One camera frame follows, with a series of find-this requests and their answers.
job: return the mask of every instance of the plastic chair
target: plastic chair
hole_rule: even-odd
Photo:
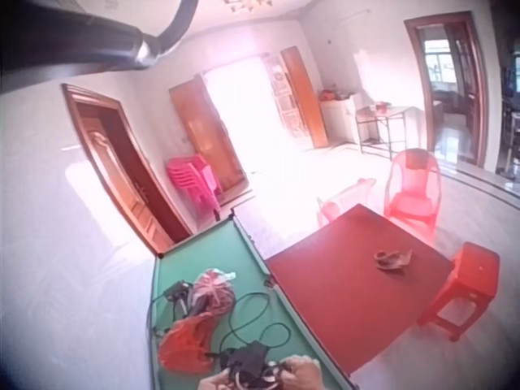
[[[457,341],[480,318],[495,297],[500,257],[489,249],[466,242],[453,262],[455,269],[448,282],[434,303],[422,314],[418,324],[433,322],[451,333],[451,341]],[[473,314],[459,326],[438,315],[455,298],[464,298],[475,304]]]
[[[219,219],[220,204],[215,194],[222,190],[202,157],[172,158],[167,163],[167,173],[177,188],[187,191],[197,212],[210,207]]]
[[[368,194],[375,185],[375,179],[360,179],[330,199],[323,201],[318,198],[318,224],[320,227],[332,222],[345,211],[358,203],[365,204]]]
[[[206,181],[210,190],[215,192],[215,195],[219,195],[223,192],[222,188],[220,187],[220,183],[215,179],[215,175],[213,174],[211,165],[208,164],[200,154],[195,154],[193,156],[188,157],[171,158],[168,162],[168,165],[177,166],[186,163],[193,164],[193,167],[201,174],[202,179]]]
[[[416,219],[435,230],[440,208],[440,169],[436,158],[424,149],[398,153],[384,194],[387,218]]]

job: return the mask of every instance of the red plastic stool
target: red plastic stool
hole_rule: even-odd
[[[461,334],[479,319],[496,295],[500,257],[482,246],[464,243],[453,259],[455,269],[434,302],[418,320],[419,325],[436,323],[451,333],[449,339],[458,341]],[[438,313],[454,298],[475,303],[473,314],[460,326],[441,318]]]

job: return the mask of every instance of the hand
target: hand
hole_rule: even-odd
[[[291,371],[283,370],[284,390],[324,390],[319,362],[308,356],[291,356],[284,359]]]
[[[222,371],[220,374],[210,376],[201,380],[197,390],[228,390],[229,387],[229,369]]]

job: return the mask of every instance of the chandelier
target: chandelier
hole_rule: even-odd
[[[272,0],[222,0],[226,4],[233,14],[242,11],[253,12],[254,8],[267,4],[268,6],[273,5]]]

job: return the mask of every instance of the stacked pink chair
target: stacked pink chair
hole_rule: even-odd
[[[358,203],[366,204],[366,199],[375,179],[360,179],[356,184],[344,189],[326,201],[318,198],[318,224],[320,227],[332,222]]]
[[[167,163],[167,172],[173,185],[188,193],[199,215],[210,209],[219,219],[220,204],[216,196],[222,193],[222,189],[211,166],[200,154],[171,158]]]
[[[424,149],[403,150],[392,161],[384,194],[387,218],[414,219],[435,230],[440,208],[440,169]]]

